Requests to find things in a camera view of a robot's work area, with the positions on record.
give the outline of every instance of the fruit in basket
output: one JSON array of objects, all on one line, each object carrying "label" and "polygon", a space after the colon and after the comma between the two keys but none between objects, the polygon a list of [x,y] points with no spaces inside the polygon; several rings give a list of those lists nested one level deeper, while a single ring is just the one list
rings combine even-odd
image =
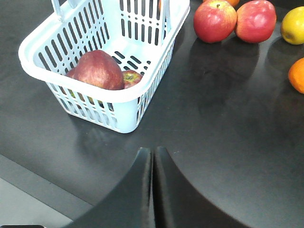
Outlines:
[{"label": "fruit in basket", "polygon": [[123,71],[124,88],[130,88],[141,81],[143,76],[134,70]]},{"label": "fruit in basket", "polygon": [[124,88],[124,76],[119,65],[102,50],[83,54],[74,68],[73,78],[108,90]]},{"label": "fruit in basket", "polygon": [[70,69],[70,71],[67,72],[66,76],[70,77],[70,78],[74,78],[75,75],[75,67]]}]

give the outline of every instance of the red apple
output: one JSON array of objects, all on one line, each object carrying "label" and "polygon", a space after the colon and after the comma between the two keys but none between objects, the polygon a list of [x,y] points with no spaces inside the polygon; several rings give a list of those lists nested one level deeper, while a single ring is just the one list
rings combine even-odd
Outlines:
[{"label": "red apple", "polygon": [[237,10],[235,33],[247,43],[267,40],[275,30],[275,26],[275,7],[267,0],[252,0]]},{"label": "red apple", "polygon": [[76,80],[108,90],[124,88],[124,76],[119,65],[102,50],[85,53],[74,69],[73,78]]},{"label": "red apple", "polygon": [[234,30],[236,10],[224,0],[207,0],[195,11],[193,27],[199,39],[206,43],[220,42]]},{"label": "red apple", "polygon": [[123,71],[123,81],[124,81],[124,88],[130,88],[141,81],[143,76],[140,73],[137,73],[134,70],[125,70]]}]

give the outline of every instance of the plastic basket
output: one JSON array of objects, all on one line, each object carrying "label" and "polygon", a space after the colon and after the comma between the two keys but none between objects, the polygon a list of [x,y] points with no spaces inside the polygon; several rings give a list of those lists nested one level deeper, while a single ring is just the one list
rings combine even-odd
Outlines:
[{"label": "plastic basket", "polygon": [[[64,110],[129,133],[136,129],[168,67],[189,0],[52,0],[54,13],[21,43],[24,71],[46,82]],[[123,90],[105,90],[65,74],[87,51],[101,49],[122,70],[143,78]]]}]

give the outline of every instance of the white plastic basket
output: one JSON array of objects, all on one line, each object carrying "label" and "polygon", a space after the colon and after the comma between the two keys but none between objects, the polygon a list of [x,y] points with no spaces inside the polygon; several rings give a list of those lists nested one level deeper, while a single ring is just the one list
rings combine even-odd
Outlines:
[{"label": "white plastic basket", "polygon": [[[168,67],[189,0],[52,0],[54,13],[21,43],[25,72],[47,83],[64,110],[120,133],[136,129]],[[87,51],[101,49],[122,70],[144,74],[137,85],[105,90],[65,74]]]}]

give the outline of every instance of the gray tabletop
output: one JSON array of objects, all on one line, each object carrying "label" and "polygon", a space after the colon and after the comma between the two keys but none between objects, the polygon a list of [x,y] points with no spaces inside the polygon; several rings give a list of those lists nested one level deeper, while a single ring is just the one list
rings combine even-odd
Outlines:
[{"label": "gray tabletop", "polygon": [[[269,40],[246,44],[232,34],[205,44],[192,26],[201,1],[192,0],[140,125],[121,134],[68,115],[47,85],[21,68],[19,45],[52,13],[51,1],[2,0],[0,184],[7,187],[0,191],[17,187],[59,212],[64,224],[113,189],[140,147],[164,146],[193,186],[228,214],[255,228],[302,228],[304,95],[287,72],[304,46],[287,44],[279,32],[301,1],[272,2],[278,18]],[[3,195],[0,218],[8,213]]]}]

